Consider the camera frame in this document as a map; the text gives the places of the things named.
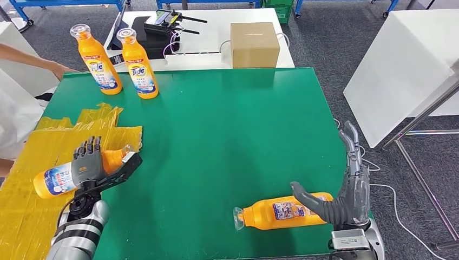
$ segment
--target green mat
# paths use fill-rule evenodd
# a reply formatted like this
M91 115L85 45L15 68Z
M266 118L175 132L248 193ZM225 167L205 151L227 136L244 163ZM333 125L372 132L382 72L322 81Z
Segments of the green mat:
M331 225L236 231L233 207L291 195L289 182L335 196L345 148L312 68L165 71L140 99L127 74L102 94L90 74L66 74L44 115L100 102L143 128L143 164L104 191L110 205L95 259L232 259L328 253Z

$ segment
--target orange bottle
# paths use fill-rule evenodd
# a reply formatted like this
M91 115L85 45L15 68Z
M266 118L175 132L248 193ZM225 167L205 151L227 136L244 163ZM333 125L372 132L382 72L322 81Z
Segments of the orange bottle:
M100 42L91 35L86 24L77 24L70 29L70 34L78 41L78 51L97 82L101 92L107 95L118 94L123 86L110 59Z
M143 99L152 99L158 95L158 84L147 53L137 42L136 36L137 33L132 28L121 29L116 34L123 43L123 58L137 95Z
M333 200L332 195L326 192L317 192L312 195L325 201ZM267 230L325 223L318 215L297 201L294 196L260 200L244 209L235 207L233 215L234 226L237 230L241 230L244 226Z
M102 166L105 173L110 175L121 167L123 165L123 157L130 151L132 149L127 145L123 149L101 152ZM76 181L73 181L71 173L71 162L37 174L34 178L34 187L42 199L49 199L76 189Z

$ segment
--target white table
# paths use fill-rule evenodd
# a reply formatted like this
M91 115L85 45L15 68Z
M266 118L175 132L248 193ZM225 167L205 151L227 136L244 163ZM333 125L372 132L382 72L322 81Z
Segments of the white table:
M180 25L189 30L198 31L200 34L181 34L180 49L177 53L201 53L184 55L166 55L164 59L150 60L154 71L162 70L193 70L193 69L227 69L232 68L230 44L226 43L222 53L218 52L223 41L230 39L231 23L271 22L276 33L282 33L279 20L274 9L222 9L222 10L184 10L184 16L206 20L207 23L183 20ZM125 12L123 21L132 26L134 19L139 16L155 16L155 11ZM112 27L104 47L109 57L121 53L120 50L107 50L111 41L114 28ZM277 68L294 68L292 56L287 43L282 36L278 36L280 52ZM117 72L126 72L124 63L115 66Z
M459 9L393 11L344 90L370 147L459 76ZM459 115L455 95L431 115Z

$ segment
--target white cloth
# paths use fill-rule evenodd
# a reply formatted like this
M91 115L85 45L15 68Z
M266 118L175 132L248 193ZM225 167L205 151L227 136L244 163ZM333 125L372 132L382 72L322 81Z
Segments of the white cloth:
M43 107L0 69L0 158L14 160L34 130Z

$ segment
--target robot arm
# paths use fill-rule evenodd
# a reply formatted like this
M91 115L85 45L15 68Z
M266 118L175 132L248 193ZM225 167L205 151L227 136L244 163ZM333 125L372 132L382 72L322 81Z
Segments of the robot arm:
M46 260L93 259L109 219L108 204L101 199L101 192L125 182L142 163L134 152L128 152L122 161L116 172L110 175L103 172L100 137L90 137L75 150L72 174L78 180L78 190L59 214Z
M376 223L369 218L370 172L362 164L357 129L349 121L339 131L346 147L347 168L343 183L333 201L322 201L291 182L295 198L333 225L334 255L348 260L384 260L384 245Z
M339 137L346 146L347 169L338 196L333 201L322 201L304 190L300 183L290 183L293 195L308 209L324 221L335 226L344 224L364 225L368 223L370 208L370 173L362 165L358 133L349 121Z

